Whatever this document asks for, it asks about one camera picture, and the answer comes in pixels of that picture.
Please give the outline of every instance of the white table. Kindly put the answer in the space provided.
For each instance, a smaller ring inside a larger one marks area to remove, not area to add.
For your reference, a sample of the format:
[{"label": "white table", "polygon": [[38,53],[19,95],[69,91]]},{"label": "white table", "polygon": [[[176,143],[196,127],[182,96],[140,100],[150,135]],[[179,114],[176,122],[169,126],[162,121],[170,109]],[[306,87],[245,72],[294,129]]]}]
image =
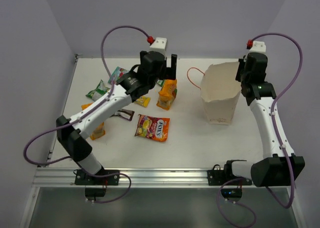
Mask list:
[{"label": "white table", "polygon": [[[135,58],[109,58],[106,60],[113,71],[117,66],[130,69],[139,63]],[[151,101],[147,108],[131,104],[126,109],[135,111],[128,122],[119,117],[105,121],[106,135],[88,142],[93,153],[106,168],[212,168],[227,160],[245,159],[252,162],[262,160],[263,150],[258,127],[245,99],[240,95],[232,125],[210,125],[207,123],[200,91],[192,86],[186,72],[191,66],[205,71],[211,64],[236,61],[236,59],[181,58],[177,62],[177,97],[169,111],[156,106],[160,87],[149,92]],[[194,81],[200,83],[202,75],[191,71]],[[64,115],[69,117],[81,111],[81,105],[92,102],[85,95],[93,90],[100,79],[106,85],[108,74],[101,59],[80,58],[77,62],[71,89],[65,105]],[[170,118],[168,139],[164,143],[135,137],[138,114]],[[67,153],[56,142],[51,159]],[[77,167],[71,160],[64,160],[50,167]]]}]

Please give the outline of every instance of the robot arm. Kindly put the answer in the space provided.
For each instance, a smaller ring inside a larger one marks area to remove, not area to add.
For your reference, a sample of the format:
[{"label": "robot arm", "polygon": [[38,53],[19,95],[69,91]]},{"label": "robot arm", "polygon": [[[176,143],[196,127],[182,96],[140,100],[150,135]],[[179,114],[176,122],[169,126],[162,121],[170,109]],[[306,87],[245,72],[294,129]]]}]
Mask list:
[{"label": "robot arm", "polygon": [[249,53],[239,60],[236,80],[241,82],[241,93],[246,98],[247,105],[256,119],[262,141],[263,160],[255,164],[239,160],[227,161],[224,172],[228,177],[250,179],[257,187],[289,186],[288,164],[276,137],[272,116],[275,117],[279,134],[283,139],[283,146],[290,157],[295,179],[304,168],[305,162],[303,157],[295,156],[286,138],[277,105],[274,107],[274,112],[271,112],[276,93],[272,84],[265,81],[268,63],[265,43],[254,41],[249,48]]},{"label": "robot arm", "polygon": [[105,175],[105,169],[92,153],[92,147],[86,138],[104,120],[121,108],[136,101],[154,88],[158,79],[176,78],[177,55],[171,56],[171,67],[167,67],[166,38],[157,38],[150,51],[140,52],[140,64],[124,74],[114,85],[111,96],[108,93],[90,107],[67,119],[60,116],[57,127],[73,123],[57,131],[57,139],[71,158],[87,172],[93,175]]}]

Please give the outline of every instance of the teal snack bag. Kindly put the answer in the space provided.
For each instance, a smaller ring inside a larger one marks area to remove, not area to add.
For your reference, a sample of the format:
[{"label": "teal snack bag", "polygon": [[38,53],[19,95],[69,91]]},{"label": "teal snack bag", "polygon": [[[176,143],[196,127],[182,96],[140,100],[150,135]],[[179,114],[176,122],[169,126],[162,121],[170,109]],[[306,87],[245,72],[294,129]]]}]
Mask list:
[{"label": "teal snack bag", "polygon": [[124,68],[116,67],[115,71],[111,74],[111,77],[109,78],[108,83],[111,84],[112,80],[116,82],[119,78],[121,78],[127,72],[128,70],[125,70]]},{"label": "teal snack bag", "polygon": [[106,87],[104,82],[100,80],[98,86],[87,93],[86,97],[91,98],[93,101],[97,101],[99,98],[101,98],[103,95],[105,95],[110,88]]}]

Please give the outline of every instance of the gray floor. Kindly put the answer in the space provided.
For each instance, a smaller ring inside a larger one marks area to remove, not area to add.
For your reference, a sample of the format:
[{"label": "gray floor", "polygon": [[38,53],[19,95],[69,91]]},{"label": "gray floor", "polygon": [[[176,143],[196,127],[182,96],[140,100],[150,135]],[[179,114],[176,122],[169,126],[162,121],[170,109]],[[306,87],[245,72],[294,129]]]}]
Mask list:
[{"label": "gray floor", "polygon": [[[107,197],[122,189],[108,190]],[[217,189],[132,189],[111,204],[85,203],[84,189],[42,188],[31,221],[31,228],[222,228],[232,227],[216,205]],[[276,194],[288,200],[284,189]],[[292,209],[280,207],[266,189],[244,189],[241,202],[257,215],[259,228],[297,227]],[[244,208],[220,203],[224,212],[240,226],[248,225],[253,215]]]}]

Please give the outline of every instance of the red candy package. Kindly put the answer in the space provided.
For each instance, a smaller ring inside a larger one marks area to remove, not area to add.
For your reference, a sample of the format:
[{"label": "red candy package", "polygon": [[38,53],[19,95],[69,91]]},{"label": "red candy package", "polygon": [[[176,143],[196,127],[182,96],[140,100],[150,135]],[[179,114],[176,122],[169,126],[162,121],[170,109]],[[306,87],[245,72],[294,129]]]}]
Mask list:
[{"label": "red candy package", "polygon": [[150,117],[139,114],[135,136],[165,142],[168,138],[169,123],[170,118]]}]

